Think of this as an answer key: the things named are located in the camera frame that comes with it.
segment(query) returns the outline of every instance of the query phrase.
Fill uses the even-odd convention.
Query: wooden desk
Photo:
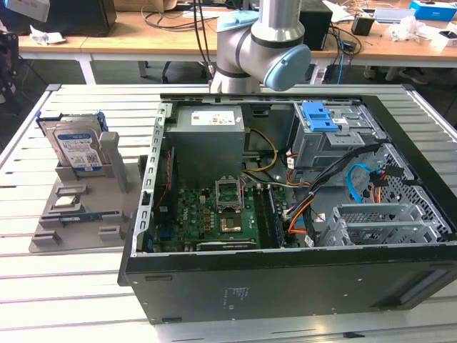
[[[159,18],[154,14],[149,21],[156,23]],[[176,19],[164,18],[160,25],[175,26],[193,23],[191,18],[179,17]],[[216,55],[217,50],[217,20],[206,22],[206,37],[210,54]],[[203,32],[200,30],[201,43]],[[116,24],[108,37],[89,37],[81,46],[81,52],[90,54],[160,54],[200,55],[195,31],[171,32],[147,25],[139,12],[119,13]]]
[[[407,7],[405,0],[391,1],[394,6]],[[380,6],[375,1],[370,7]],[[150,18],[157,21],[157,15]],[[173,26],[192,22],[193,19],[179,17],[164,18],[160,25]],[[447,23],[431,21],[431,26],[445,27]],[[216,60],[217,35],[216,20],[206,23],[206,35],[212,61]],[[339,24],[347,31],[351,24]],[[391,41],[385,34],[388,25],[374,24],[367,37],[359,36],[363,49],[351,61],[353,65],[375,66],[421,66],[457,67],[457,49],[445,48],[442,52],[430,47],[425,39],[416,41]],[[116,23],[108,37],[67,37],[65,44],[38,46],[29,37],[20,37],[20,50],[29,59],[72,59],[77,60],[87,84],[95,84],[92,61],[201,61],[200,51],[194,30],[170,32],[148,26],[138,12],[118,13]],[[312,81],[319,83],[321,76],[337,54],[336,42],[329,37],[323,51],[312,52],[312,63],[317,65]],[[141,74],[145,74],[144,64],[139,63]]]

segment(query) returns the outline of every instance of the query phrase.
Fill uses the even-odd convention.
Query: blue hard drive label
[[[82,172],[100,170],[100,156],[97,150],[91,146],[92,137],[90,134],[60,134],[57,139],[73,168]]]

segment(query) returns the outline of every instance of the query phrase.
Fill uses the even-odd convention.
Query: sticker
[[[227,287],[222,295],[222,309],[241,309],[250,293],[249,287]]]
[[[308,248],[314,247],[314,242],[308,235],[305,236],[305,244],[308,246]]]
[[[345,118],[333,118],[332,119],[335,124],[348,124],[348,121]]]
[[[315,223],[322,223],[326,220],[326,214],[325,213],[319,213],[317,214],[317,218],[314,219]]]
[[[60,134],[57,138],[73,168],[83,168],[89,172],[93,167],[101,166],[99,154],[91,148],[90,134]]]
[[[287,158],[287,167],[288,167],[289,169],[293,169],[293,167],[294,167],[294,160],[293,160],[293,157],[288,157],[288,158]]]
[[[235,125],[235,114],[233,111],[195,111],[191,125]]]
[[[79,217],[70,217],[70,218],[61,218],[61,222],[79,222],[81,219]]]

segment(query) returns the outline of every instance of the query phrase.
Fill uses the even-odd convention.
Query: white table
[[[457,282],[411,311],[152,327],[131,288],[116,283],[121,248],[30,254],[31,235],[56,178],[57,161],[34,122],[35,113],[100,109],[110,130],[121,137],[124,161],[133,161],[148,151],[161,91],[206,88],[82,85],[47,91],[0,156],[0,342],[333,342],[344,332],[366,335],[357,339],[362,343],[455,340]],[[429,125],[417,139],[431,144],[456,141],[457,134],[416,92],[399,86],[301,86],[292,91],[375,94],[398,118],[416,117]]]

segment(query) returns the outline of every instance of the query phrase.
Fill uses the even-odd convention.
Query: motherboard chip
[[[241,232],[241,216],[237,213],[222,213],[220,216],[221,232]]]

